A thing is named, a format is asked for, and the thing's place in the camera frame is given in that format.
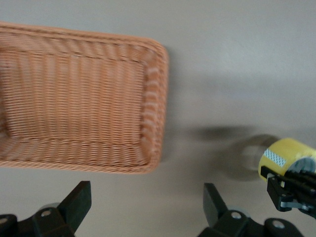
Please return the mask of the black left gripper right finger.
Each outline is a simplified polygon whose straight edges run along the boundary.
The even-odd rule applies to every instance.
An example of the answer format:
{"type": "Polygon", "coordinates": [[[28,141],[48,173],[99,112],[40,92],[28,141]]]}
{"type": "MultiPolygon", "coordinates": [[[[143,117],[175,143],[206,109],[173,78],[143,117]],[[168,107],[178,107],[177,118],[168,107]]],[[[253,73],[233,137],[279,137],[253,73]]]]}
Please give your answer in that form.
{"type": "Polygon", "coordinates": [[[203,210],[208,227],[200,237],[299,237],[300,231],[290,222],[266,219],[259,224],[238,210],[230,210],[215,185],[205,183],[203,187],[203,210]]]}

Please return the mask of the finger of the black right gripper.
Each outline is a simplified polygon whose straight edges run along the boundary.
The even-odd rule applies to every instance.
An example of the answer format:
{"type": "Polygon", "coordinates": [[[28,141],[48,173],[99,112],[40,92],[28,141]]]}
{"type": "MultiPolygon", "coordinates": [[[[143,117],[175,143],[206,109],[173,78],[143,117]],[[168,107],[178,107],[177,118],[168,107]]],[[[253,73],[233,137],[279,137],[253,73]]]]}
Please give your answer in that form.
{"type": "Polygon", "coordinates": [[[294,208],[316,218],[316,188],[290,180],[268,179],[268,194],[276,209],[287,212],[294,208]]]}
{"type": "Polygon", "coordinates": [[[293,182],[300,182],[300,183],[306,183],[306,184],[316,183],[316,174],[311,171],[301,170],[299,172],[296,172],[296,171],[290,170],[290,171],[286,171],[285,174],[282,175],[282,174],[278,174],[276,171],[273,171],[266,166],[262,166],[261,176],[264,178],[268,178],[268,175],[272,175],[273,177],[276,177],[283,181],[289,179],[289,180],[292,180],[293,182]]]}

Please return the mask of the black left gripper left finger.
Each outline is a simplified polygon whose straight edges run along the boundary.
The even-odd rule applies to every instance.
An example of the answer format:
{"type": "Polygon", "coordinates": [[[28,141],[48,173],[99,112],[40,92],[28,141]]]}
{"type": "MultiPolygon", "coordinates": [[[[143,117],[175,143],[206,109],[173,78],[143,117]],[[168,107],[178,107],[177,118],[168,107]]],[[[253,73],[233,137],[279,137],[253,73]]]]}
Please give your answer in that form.
{"type": "Polygon", "coordinates": [[[60,202],[44,206],[18,221],[14,214],[0,216],[2,237],[74,237],[91,208],[91,183],[81,181],[60,202]]]}

